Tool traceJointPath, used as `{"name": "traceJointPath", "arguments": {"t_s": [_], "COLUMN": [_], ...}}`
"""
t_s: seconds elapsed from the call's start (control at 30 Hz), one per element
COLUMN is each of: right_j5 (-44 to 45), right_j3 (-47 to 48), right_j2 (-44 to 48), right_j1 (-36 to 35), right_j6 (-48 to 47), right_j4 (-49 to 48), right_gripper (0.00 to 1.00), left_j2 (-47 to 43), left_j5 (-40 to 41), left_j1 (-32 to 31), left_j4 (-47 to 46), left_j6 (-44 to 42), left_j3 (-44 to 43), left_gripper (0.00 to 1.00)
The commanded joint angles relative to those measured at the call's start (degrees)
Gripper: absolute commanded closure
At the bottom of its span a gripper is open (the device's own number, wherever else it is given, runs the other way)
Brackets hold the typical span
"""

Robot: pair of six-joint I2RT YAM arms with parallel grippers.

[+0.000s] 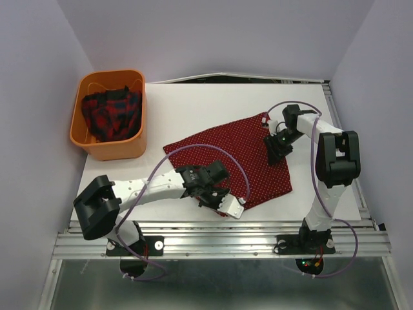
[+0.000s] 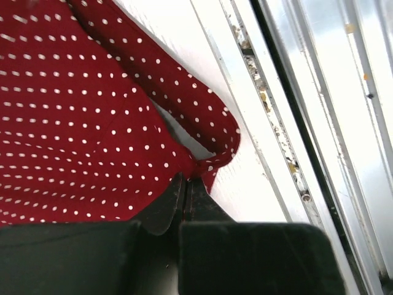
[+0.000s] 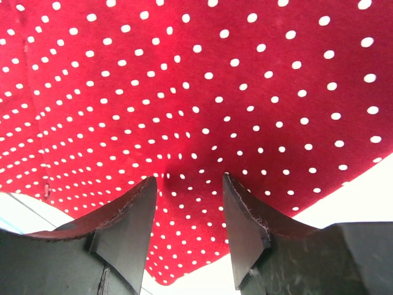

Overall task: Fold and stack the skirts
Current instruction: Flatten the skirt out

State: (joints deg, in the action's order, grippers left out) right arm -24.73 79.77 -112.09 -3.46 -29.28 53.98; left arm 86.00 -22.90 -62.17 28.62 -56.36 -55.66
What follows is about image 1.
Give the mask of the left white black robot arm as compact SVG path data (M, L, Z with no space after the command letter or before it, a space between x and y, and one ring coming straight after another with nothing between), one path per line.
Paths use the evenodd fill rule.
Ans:
M221 161L180 167L151 179L111 181L101 175L77 196L74 209L85 240L107 238L128 254L137 254L143 249L144 237L136 223L120 216L122 212L146 203L187 197L218 210L230 192L218 185L228 178Z

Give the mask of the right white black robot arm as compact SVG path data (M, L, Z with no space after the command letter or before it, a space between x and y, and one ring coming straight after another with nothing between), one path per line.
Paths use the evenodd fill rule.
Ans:
M302 136L310 142L310 173L315 198L297 234L276 237L274 247L280 255L335 252L331 235L334 213L341 195L361 172L359 137L354 131L341 130L323 120L322 112L301 101L283 101L284 129L265 113L261 124L269 131L264 138L268 163L274 166L293 151L293 144Z

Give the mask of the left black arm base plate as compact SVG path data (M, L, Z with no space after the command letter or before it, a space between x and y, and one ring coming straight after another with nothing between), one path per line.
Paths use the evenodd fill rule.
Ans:
M145 258L149 256L163 256L164 240L163 236L145 236L144 240L130 245L129 248ZM128 249L112 240L108 240L105 254L109 257L133 256Z

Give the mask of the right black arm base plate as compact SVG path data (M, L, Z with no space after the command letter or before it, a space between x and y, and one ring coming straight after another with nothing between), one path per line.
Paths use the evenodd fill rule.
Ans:
M298 234L279 234L276 236L276 249L280 255L335 254L336 248L331 234L321 236L300 236Z

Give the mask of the red polka dot skirt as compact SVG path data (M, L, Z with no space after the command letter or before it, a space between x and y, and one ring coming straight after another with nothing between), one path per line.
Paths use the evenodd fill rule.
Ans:
M166 154L187 145L201 144L181 150L169 157L173 167L203 165L219 160L230 174L231 193L245 200L244 208L257 205L292 192L286 159L277 165L268 164L264 138L268 130L261 125L263 113L240 119L193 134L163 146Z

